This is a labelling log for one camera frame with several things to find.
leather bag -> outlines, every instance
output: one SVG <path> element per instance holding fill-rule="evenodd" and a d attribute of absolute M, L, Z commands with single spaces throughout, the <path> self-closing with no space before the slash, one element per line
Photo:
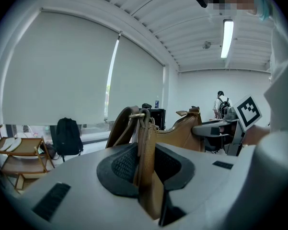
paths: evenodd
<path fill-rule="evenodd" d="M 164 186 L 154 171 L 155 143 L 157 126 L 150 119 L 147 109 L 137 106 L 126 107 L 117 117 L 111 130 L 106 148 L 127 144 L 130 142 L 137 123 L 139 163 L 134 175 L 133 184 L 138 187 L 139 204 L 151 216 L 159 219 L 163 202 Z"/>
<path fill-rule="evenodd" d="M 201 125 L 199 107 L 193 106 L 189 111 L 178 111 L 183 118 L 175 122 L 169 130 L 157 132 L 157 142 L 163 142 L 180 148 L 205 152 L 205 141 L 192 133 L 192 127 Z"/>

window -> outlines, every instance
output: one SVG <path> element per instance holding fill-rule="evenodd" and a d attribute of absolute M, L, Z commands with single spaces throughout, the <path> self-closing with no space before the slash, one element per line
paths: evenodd
<path fill-rule="evenodd" d="M 114 62 L 115 62 L 116 52 L 117 52 L 117 48 L 119 44 L 120 35 L 121 35 L 121 32 L 119 33 L 118 39 L 115 44 L 115 48 L 114 48 L 112 59 L 111 59 L 109 74 L 107 78 L 107 83 L 106 83 L 105 102 L 104 102 L 104 122 L 96 124 L 96 125 L 89 125 L 89 124 L 80 125 L 79 129 L 80 129 L 80 136 L 81 136 L 82 142 L 92 141 L 92 140 L 102 140 L 102 139 L 108 138 L 110 135 L 112 126 L 114 124 L 114 121 L 107 122 L 107 117 L 108 117 L 111 79 L 112 79 L 113 67 L 114 67 Z"/>
<path fill-rule="evenodd" d="M 50 126 L 13 125 L 14 137 L 18 138 L 41 138 L 44 137 L 46 143 L 53 144 Z"/>

wooden shelf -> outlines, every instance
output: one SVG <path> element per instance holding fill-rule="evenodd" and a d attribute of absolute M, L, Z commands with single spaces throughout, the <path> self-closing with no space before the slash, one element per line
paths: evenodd
<path fill-rule="evenodd" d="M 41 161 L 46 167 L 47 157 L 41 157 Z M 45 173 L 45 170 L 38 158 L 18 158 L 9 156 L 3 167 L 2 172 L 7 174 L 30 174 L 30 173 Z"/>
<path fill-rule="evenodd" d="M 18 175 L 15 189 L 22 194 L 31 184 L 33 184 L 35 181 L 37 181 L 38 178 L 32 178 L 32 179 L 27 179 L 24 178 L 23 175 Z"/>
<path fill-rule="evenodd" d="M 3 147 L 6 139 L 7 137 L 0 139 L 0 149 Z M 36 156 L 34 147 L 39 148 L 42 141 L 41 138 L 22 138 L 20 145 L 14 151 L 0 151 L 0 153 L 12 156 Z"/>

backpack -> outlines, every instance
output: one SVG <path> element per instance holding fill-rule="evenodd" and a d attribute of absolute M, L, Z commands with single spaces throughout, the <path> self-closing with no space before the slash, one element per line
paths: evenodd
<path fill-rule="evenodd" d="M 56 150 L 64 160 L 64 155 L 81 154 L 83 144 L 77 122 L 70 118 L 62 118 L 58 121 L 56 131 Z"/>
<path fill-rule="evenodd" d="M 219 111 L 221 113 L 221 117 L 220 118 L 224 118 L 224 115 L 225 115 L 225 107 L 230 107 L 230 104 L 229 104 L 229 98 L 227 98 L 226 101 L 222 101 L 222 99 L 220 99 L 218 97 L 218 99 L 220 100 L 220 106 L 219 106 Z"/>

fluorescent light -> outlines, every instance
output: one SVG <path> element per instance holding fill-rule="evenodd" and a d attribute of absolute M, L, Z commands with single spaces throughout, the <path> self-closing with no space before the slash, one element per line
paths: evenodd
<path fill-rule="evenodd" d="M 227 58 L 233 35 L 233 21 L 224 23 L 224 41 L 222 42 L 221 58 Z"/>

